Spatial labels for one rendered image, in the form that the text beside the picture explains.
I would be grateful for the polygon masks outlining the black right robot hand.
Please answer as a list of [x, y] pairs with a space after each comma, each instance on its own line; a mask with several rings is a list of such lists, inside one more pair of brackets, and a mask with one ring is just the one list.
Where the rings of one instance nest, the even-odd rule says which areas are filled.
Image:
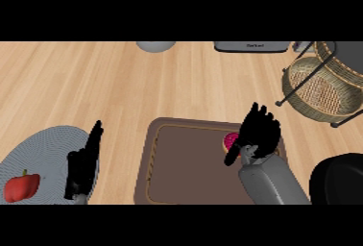
[[279, 139], [279, 121], [267, 112], [267, 107], [258, 107], [258, 104], [254, 103], [239, 127], [238, 138], [224, 157], [224, 164], [230, 166], [236, 158], [263, 159], [273, 153]]

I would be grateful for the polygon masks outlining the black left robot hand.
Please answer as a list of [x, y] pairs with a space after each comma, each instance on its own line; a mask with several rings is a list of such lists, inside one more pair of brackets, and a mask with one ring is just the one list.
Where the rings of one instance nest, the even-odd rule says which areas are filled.
[[64, 194], [67, 200], [73, 200], [75, 195], [89, 196], [92, 193], [102, 134], [102, 122], [96, 121], [86, 147], [68, 153], [68, 177]]

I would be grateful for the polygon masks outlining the brown tray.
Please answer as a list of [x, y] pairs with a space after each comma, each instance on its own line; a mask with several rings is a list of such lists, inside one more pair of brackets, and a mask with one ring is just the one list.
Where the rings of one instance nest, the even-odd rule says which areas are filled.
[[236, 123], [160, 117], [148, 129], [134, 188], [137, 205], [250, 205], [238, 178], [241, 163], [224, 164], [224, 136]]

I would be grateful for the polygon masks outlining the wicker tiered basket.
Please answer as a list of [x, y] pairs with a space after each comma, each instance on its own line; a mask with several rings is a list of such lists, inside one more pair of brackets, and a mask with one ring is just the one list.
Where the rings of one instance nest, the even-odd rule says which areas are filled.
[[275, 104], [332, 128], [363, 114], [363, 41], [312, 41], [284, 69], [282, 92]]

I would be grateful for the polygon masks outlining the grey round placemat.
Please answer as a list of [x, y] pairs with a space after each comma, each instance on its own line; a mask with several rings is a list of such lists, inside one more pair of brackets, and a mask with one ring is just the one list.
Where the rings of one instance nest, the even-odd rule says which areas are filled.
[[[55, 126], [36, 133], [13, 149], [0, 162], [0, 205], [77, 205], [74, 199], [64, 198], [68, 177], [67, 156], [86, 147], [90, 134], [73, 126]], [[40, 175], [36, 195], [19, 202], [8, 203], [3, 197], [6, 181], [22, 175]], [[96, 184], [99, 159], [96, 163]]]

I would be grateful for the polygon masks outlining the red bell pepper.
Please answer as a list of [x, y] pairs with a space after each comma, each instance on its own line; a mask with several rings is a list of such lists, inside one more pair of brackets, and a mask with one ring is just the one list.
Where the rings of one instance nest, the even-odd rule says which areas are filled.
[[30, 199], [37, 193], [39, 186], [40, 175], [28, 174], [27, 170], [22, 170], [22, 175], [6, 181], [3, 189], [3, 197], [6, 202], [13, 203]]

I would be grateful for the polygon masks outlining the black rounded appliance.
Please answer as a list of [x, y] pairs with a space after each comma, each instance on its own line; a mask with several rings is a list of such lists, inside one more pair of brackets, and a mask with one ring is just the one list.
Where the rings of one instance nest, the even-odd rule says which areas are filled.
[[363, 154], [334, 156], [315, 166], [309, 195], [315, 205], [363, 205]]

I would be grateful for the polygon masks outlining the grey flat appliance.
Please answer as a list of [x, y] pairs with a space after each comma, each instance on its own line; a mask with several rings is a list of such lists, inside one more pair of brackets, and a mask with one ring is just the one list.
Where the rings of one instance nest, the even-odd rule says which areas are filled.
[[227, 53], [284, 53], [289, 41], [216, 41], [214, 49]]

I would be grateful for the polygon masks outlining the small grey object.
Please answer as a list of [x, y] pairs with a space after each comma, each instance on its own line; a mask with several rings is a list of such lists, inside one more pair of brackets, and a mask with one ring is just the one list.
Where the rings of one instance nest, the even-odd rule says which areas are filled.
[[309, 52], [313, 52], [313, 44], [309, 41], [295, 41], [294, 45], [292, 45], [292, 49], [295, 52], [303, 52], [306, 50], [306, 48], [309, 49]]

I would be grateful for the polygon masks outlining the grey round bowl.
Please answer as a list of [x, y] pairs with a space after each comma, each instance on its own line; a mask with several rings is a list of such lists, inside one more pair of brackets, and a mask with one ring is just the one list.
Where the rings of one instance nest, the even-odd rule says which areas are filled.
[[174, 41], [137, 41], [136, 45], [139, 48], [149, 53], [160, 53], [167, 51], [173, 45], [176, 44]]

